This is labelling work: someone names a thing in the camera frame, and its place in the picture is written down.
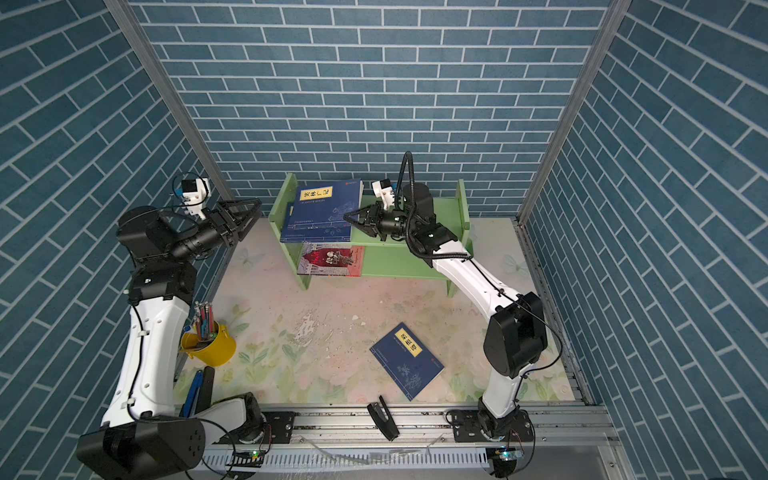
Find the blue book yellow label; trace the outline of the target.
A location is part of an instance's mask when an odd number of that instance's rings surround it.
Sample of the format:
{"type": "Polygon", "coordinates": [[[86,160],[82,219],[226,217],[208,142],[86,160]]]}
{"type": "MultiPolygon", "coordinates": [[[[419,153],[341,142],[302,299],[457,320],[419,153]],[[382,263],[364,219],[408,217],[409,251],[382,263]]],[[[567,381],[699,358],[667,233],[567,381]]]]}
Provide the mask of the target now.
{"type": "Polygon", "coordinates": [[[361,180],[300,188],[293,201],[286,244],[349,242],[352,226],[344,214],[360,208],[362,192],[361,180]]]}

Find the red Hamlet picture book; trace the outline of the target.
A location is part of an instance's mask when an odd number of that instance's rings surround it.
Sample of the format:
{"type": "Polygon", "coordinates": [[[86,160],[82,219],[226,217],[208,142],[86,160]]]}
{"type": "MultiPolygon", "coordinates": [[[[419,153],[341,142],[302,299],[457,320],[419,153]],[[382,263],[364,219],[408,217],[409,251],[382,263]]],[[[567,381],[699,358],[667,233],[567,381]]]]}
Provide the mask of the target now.
{"type": "Polygon", "coordinates": [[[298,258],[297,273],[308,276],[360,277],[364,247],[346,243],[305,243],[298,258]]]}

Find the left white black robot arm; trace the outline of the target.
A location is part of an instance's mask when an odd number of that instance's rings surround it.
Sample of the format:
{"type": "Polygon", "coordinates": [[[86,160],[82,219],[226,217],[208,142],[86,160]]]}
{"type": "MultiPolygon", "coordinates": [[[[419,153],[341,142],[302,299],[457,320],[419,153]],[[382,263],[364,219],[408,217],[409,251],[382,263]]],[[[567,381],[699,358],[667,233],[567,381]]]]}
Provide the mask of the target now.
{"type": "Polygon", "coordinates": [[[117,239],[135,263],[128,287],[130,329],[122,369],[99,427],[82,435],[76,457],[104,479],[162,479],[198,466],[225,439],[261,441],[268,427],[255,396],[240,394],[181,417],[173,378],[182,327],[194,306],[194,258],[243,240],[261,216],[257,198],[220,201],[192,233],[175,230],[166,209],[136,207],[117,239]]]}

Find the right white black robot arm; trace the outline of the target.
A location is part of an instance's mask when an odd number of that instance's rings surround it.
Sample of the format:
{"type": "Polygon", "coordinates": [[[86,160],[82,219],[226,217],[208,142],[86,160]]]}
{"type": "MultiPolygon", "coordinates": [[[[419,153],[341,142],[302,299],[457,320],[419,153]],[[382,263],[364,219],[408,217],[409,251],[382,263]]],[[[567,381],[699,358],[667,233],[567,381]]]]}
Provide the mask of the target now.
{"type": "Polygon", "coordinates": [[[395,184],[384,179],[373,189],[374,203],[346,213],[344,220],[369,237],[404,242],[413,256],[444,275],[485,316],[483,352],[491,375],[478,401],[479,426],[491,440],[510,435],[522,418],[518,395],[523,381],[542,369],[536,363],[550,337],[563,346],[544,319],[541,299],[496,278],[438,222],[429,187],[415,180],[411,152],[404,153],[395,184]]]}

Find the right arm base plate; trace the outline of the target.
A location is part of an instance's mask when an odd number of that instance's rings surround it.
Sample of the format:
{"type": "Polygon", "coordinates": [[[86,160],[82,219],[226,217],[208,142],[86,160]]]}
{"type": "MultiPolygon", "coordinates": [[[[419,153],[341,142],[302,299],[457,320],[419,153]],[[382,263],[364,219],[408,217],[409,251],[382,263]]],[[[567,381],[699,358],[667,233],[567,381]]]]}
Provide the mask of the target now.
{"type": "Polygon", "coordinates": [[[532,442],[534,425],[526,410],[517,408],[503,418],[486,410],[452,409],[444,413],[457,443],[532,442]]]}

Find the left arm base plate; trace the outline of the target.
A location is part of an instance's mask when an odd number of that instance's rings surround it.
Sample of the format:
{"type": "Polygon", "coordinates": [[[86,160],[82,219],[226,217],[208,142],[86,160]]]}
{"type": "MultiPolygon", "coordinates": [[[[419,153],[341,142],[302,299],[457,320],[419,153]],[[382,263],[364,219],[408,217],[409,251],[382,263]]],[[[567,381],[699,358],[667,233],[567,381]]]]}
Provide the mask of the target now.
{"type": "Polygon", "coordinates": [[[246,423],[231,433],[237,444],[289,444],[293,434],[295,411],[266,411],[257,427],[246,423]]]}

